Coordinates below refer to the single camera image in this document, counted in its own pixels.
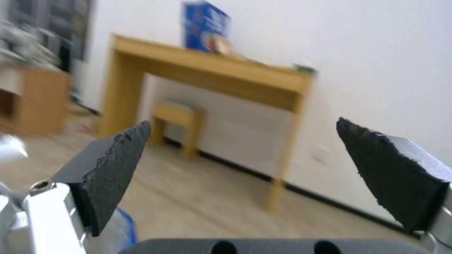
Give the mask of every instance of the hole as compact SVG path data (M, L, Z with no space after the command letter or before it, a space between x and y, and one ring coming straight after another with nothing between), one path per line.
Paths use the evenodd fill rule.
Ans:
M33 185L32 189L33 190L40 190L40 189L47 188L47 186L49 186L49 181L41 181L41 182L35 183Z
M228 241L217 242L210 251L211 254L236 254L237 249L234 244Z
M315 254L341 254L339 248L330 241L318 241L314 245Z

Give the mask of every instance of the cardboard box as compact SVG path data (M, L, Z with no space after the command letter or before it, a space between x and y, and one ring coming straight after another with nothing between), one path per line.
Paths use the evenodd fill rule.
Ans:
M203 52L215 52L215 36L227 37L229 16L205 2L184 3L184 45Z

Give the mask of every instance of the wall outlet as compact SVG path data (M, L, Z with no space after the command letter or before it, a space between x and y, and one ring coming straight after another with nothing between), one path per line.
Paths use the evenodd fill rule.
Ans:
M328 165L330 160L330 153L323 146L314 146L311 150L311 158L318 163Z

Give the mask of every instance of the wooden stool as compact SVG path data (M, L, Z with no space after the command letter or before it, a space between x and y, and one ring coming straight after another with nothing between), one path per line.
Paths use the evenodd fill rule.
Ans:
M204 117L203 109L172 101L158 102L152 115L152 134L149 144L157 146L163 143L166 122L179 124L188 130L188 136L182 148L182 157L190 159L197 154Z

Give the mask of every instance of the black baseboard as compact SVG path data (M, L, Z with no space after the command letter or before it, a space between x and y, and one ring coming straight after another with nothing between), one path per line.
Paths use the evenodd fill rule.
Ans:
M175 146L175 147L178 147L178 148L181 147L180 142L178 142L176 140L173 140L173 139L170 139L168 137L165 137L165 141L169 145L172 145L172 146ZM225 165L225 166L229 167L230 169L235 169L235 170L238 170L240 172L250 174L250 175L252 175L254 177L257 177L259 179L262 179L264 181L270 182L272 180L272 177L269 176L269 175L266 175L266 174L263 174L263 173L259 173L256 170L249 169L247 167L244 167L244 166L239 165L237 163L225 160L223 158L220 158L220 157L218 157L216 155L207 153L205 151L201 151L200 150L199 151L199 155L201 157L203 157L203 158L206 158L206 159L218 162L218 163L220 163L222 165ZM383 219L381 219L379 217L373 216L372 214L369 214L369 213L363 212L361 210L358 210L356 208L344 205L344 204L339 203L337 201L334 201L334 200L332 200L332 199L330 199L328 197L325 197L325 196L322 196L322 195L317 194L315 192L312 192L312 191L300 188L300 187L295 186L293 184L286 183L286 189L290 190L290 191L293 191L295 193L298 193L300 195L303 195L303 196L315 199L317 201L329 204L329 205L334 206L336 208L345 210L345 211L350 212L350 213L352 213L354 215L357 215L357 216L360 216L362 218L368 219L370 221L373 221L373 222L378 223L380 225L383 225L385 227L388 227L388 228L391 228L391 229L396 230L398 232L404 233L406 235L412 236L412 237L414 237L416 239L419 239L421 237L421 235L416 233L416 232L413 232L413 233L407 232L406 230L403 229L403 227L401 227L401 226L399 226L397 224L391 223L389 221L385 221L385 220L383 220Z
M85 105L83 105L83 104L81 103L81 101L80 101L77 97L71 96L71 101L72 101L73 103L79 105L80 107L87 109L91 114L96 115L96 116L100 116L99 111L94 110L94 109L92 109L92 108L86 107Z

